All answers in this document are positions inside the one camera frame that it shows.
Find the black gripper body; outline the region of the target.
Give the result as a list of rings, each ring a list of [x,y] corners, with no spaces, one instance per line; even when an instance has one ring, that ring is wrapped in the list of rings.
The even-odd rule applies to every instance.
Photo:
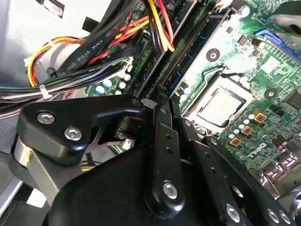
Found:
[[[50,226],[207,226],[209,219],[192,165],[183,162],[185,205],[160,219],[145,203],[148,151],[133,148],[68,182],[48,214]]]

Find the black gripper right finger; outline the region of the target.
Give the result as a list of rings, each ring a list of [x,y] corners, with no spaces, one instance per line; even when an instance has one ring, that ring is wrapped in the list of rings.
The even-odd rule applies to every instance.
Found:
[[[169,101],[180,135],[181,154],[200,173],[210,224],[213,226],[294,226],[289,213],[213,136],[200,139],[191,122],[180,116],[179,103]]]

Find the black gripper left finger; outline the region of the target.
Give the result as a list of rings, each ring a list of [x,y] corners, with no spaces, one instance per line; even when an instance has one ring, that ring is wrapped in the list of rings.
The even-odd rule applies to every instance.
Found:
[[[24,168],[25,181],[52,204],[81,174],[86,153],[130,139],[150,154],[147,205],[155,213],[178,213],[185,199],[170,106],[165,91],[155,101],[116,95],[29,104],[19,115],[13,158]]]

